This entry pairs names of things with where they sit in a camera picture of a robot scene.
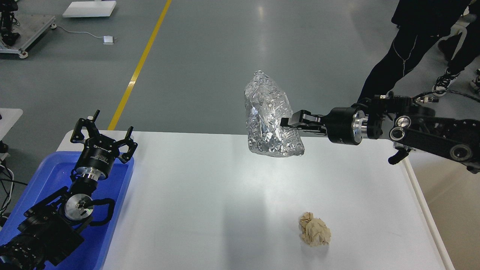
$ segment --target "blue tray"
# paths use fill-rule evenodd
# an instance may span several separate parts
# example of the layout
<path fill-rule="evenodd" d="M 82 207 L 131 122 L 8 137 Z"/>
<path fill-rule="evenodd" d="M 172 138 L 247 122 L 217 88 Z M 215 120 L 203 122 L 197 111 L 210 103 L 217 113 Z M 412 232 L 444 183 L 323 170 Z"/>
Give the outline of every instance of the blue tray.
<path fill-rule="evenodd" d="M 0 231 L 0 245 L 6 244 L 20 233 L 17 227 L 25 220 L 23 215 L 25 211 L 61 187 L 70 187 L 72 184 L 70 172 L 79 156 L 80 152 L 60 151 L 50 154 L 42 161 Z M 47 262 L 46 270 L 99 270 L 102 268 L 132 177 L 132 169 L 133 159 L 126 164 L 122 164 L 118 159 L 115 160 L 108 179 L 99 181 L 98 188 L 92 196 L 93 199 L 112 198 L 116 201 L 112 220 L 104 226 L 87 227 L 81 232 L 85 241 L 58 266 L 55 267 Z M 107 209 L 107 206 L 95 207 L 94 220 L 104 219 Z"/>

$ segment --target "cable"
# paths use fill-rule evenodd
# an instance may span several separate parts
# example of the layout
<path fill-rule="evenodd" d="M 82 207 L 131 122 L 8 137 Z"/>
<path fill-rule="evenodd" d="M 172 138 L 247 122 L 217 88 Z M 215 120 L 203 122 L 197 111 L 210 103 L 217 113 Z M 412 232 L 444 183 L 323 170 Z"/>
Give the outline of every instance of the cable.
<path fill-rule="evenodd" d="M 424 97 L 426 95 L 429 95 L 429 94 L 433 94 L 433 93 L 443 93 L 443 92 L 447 92 L 447 93 L 452 93 L 452 94 L 457 94 L 457 95 L 461 95 L 461 96 L 464 96 L 466 98 L 469 98 L 469 99 L 472 99 L 478 103 L 480 103 L 480 98 L 476 98 L 474 96 L 471 96 L 471 95 L 468 95 L 468 94 L 465 94 L 465 93 L 462 93 L 462 92 L 457 92 L 457 91 L 453 91 L 453 90 L 435 90 L 435 91 L 428 91 L 428 92 L 424 92 L 424 93 L 421 93 L 421 94 L 418 94 L 416 96 L 414 96 L 412 99 L 416 102 L 417 98 L 421 98 L 421 97 Z"/>
<path fill-rule="evenodd" d="M 68 32 L 68 33 L 74 33 L 74 34 L 89 34 L 89 35 L 91 35 L 92 37 L 103 38 L 103 37 L 97 37 L 97 36 L 95 36 L 95 35 L 93 35 L 93 34 L 91 34 L 91 33 L 88 33 L 88 32 L 68 31 L 67 29 L 61 27 L 60 25 L 57 25 L 57 26 L 60 27 L 61 29 L 65 30 L 65 31 Z"/>
<path fill-rule="evenodd" d="M 12 182 L 12 183 L 16 183 L 16 184 L 28 185 L 27 183 L 14 181 L 14 180 L 10 180 L 10 179 L 0 179 L 0 180 L 7 181 L 7 182 Z"/>
<path fill-rule="evenodd" d="M 12 193 L 13 193 L 13 189 L 15 188 L 15 174 L 13 174 L 13 172 L 6 167 L 7 163 L 5 161 L 3 161 L 3 164 L 0 164 L 0 167 L 2 167 L 4 170 L 2 170 L 2 173 L 5 174 L 7 177 L 9 177 L 10 179 L 0 179 L 1 181 L 1 185 L 3 187 L 3 190 L 5 191 L 6 193 L 6 197 L 5 199 L 3 200 L 3 203 L 2 203 L 2 206 L 1 206 L 1 209 L 0 209 L 0 215 L 3 215 L 3 213 L 7 210 L 8 206 L 10 205 L 11 201 L 12 201 Z M 10 192 L 7 192 L 7 189 L 5 188 L 5 185 L 3 184 L 3 181 L 7 181 L 7 182 L 10 182 Z"/>

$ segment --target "metal frame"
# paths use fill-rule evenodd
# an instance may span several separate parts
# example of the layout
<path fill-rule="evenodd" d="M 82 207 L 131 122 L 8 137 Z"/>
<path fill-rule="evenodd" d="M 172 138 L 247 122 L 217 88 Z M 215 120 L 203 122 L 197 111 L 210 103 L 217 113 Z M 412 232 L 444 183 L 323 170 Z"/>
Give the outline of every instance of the metal frame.
<path fill-rule="evenodd" d="M 0 53 L 14 53 L 21 58 L 27 57 L 25 49 L 28 48 L 47 28 L 54 29 L 56 25 L 53 15 L 15 15 L 20 26 L 14 25 L 13 32 L 20 34 L 20 38 L 13 46 L 7 46 L 0 39 Z"/>

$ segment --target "crumpled brown paper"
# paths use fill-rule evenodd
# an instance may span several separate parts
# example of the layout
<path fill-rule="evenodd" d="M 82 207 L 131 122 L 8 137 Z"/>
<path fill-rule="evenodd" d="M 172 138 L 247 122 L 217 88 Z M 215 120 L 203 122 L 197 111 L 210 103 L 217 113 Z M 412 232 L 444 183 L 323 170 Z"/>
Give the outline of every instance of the crumpled brown paper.
<path fill-rule="evenodd" d="M 309 246 L 328 245 L 332 233 L 321 219 L 313 218 L 313 213 L 305 212 L 300 218 L 301 238 Z"/>

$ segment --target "white platform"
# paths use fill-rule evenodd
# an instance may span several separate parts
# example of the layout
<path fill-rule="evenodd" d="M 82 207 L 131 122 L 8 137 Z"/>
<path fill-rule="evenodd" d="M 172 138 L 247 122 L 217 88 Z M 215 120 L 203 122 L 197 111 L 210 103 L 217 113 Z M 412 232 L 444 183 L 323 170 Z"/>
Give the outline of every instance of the white platform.
<path fill-rule="evenodd" d="M 409 163 L 387 162 L 389 141 L 304 137 L 304 156 L 275 159 L 252 154 L 245 135 L 133 135 L 132 181 L 105 270 L 445 269 Z M 58 150 L 82 149 L 70 136 Z M 305 211 L 331 228 L 329 246 L 301 241 Z"/>
<path fill-rule="evenodd" d="M 18 121 L 23 112 L 21 109 L 0 108 L 0 114 L 2 116 L 2 119 L 0 119 L 0 141 Z"/>
<path fill-rule="evenodd" d="M 72 2 L 63 17 L 109 17 L 116 4 L 116 1 Z"/>

